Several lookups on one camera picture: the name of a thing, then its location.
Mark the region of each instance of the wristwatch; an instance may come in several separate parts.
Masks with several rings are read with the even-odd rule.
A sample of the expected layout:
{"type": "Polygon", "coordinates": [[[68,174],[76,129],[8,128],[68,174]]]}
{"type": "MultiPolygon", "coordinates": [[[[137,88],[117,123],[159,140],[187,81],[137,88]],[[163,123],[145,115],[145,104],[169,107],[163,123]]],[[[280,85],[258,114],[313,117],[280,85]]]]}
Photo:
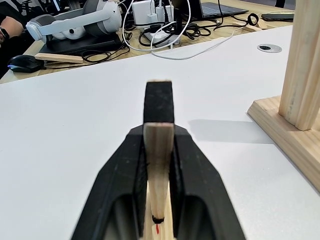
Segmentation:
{"type": "Polygon", "coordinates": [[[4,40],[8,40],[10,38],[7,30],[5,30],[3,27],[0,26],[0,31],[2,32],[3,36],[4,36],[4,40]]]}

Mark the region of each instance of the person's hand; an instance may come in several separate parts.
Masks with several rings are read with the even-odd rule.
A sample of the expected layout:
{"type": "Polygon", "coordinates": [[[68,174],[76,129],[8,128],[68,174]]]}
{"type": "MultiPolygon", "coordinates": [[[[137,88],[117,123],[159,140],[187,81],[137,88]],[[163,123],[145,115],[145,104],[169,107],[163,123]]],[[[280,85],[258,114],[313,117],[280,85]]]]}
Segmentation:
{"type": "Polygon", "coordinates": [[[3,44],[4,43],[4,41],[5,41],[5,35],[2,33],[2,31],[0,30],[0,48],[1,48],[1,44],[3,44]]]}

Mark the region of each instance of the white tabletop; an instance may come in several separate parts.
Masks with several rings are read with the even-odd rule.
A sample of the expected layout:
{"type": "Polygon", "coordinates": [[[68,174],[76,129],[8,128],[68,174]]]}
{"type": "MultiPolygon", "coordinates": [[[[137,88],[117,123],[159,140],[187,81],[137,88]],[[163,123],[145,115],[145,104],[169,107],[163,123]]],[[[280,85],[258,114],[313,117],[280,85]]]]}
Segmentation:
{"type": "Polygon", "coordinates": [[[0,239],[70,239],[98,171],[142,124],[151,79],[172,80],[176,124],[220,172],[248,240],[318,239],[319,194],[246,114],[281,94],[291,31],[235,36],[184,61],[143,55],[0,85],[0,239]],[[283,51],[257,50],[265,43],[283,51]]]}

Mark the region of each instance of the computer mouse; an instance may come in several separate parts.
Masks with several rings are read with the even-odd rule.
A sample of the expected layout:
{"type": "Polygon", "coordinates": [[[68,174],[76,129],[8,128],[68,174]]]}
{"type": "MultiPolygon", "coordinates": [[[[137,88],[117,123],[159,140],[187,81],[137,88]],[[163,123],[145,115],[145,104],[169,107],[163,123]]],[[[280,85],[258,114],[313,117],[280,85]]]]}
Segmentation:
{"type": "Polygon", "coordinates": [[[34,73],[44,68],[45,61],[31,55],[18,55],[11,58],[8,68],[15,73],[34,73]]]}

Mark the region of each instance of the smartphone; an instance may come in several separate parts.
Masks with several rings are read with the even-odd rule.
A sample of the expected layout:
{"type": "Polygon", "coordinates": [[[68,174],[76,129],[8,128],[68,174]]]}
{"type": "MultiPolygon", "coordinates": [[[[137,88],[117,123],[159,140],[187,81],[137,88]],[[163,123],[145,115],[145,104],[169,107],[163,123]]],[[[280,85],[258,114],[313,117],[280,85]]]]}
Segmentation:
{"type": "Polygon", "coordinates": [[[271,21],[281,21],[281,22],[289,22],[292,23],[294,21],[294,14],[292,13],[283,13],[283,14],[262,14],[261,17],[263,20],[271,22],[271,21]]]}

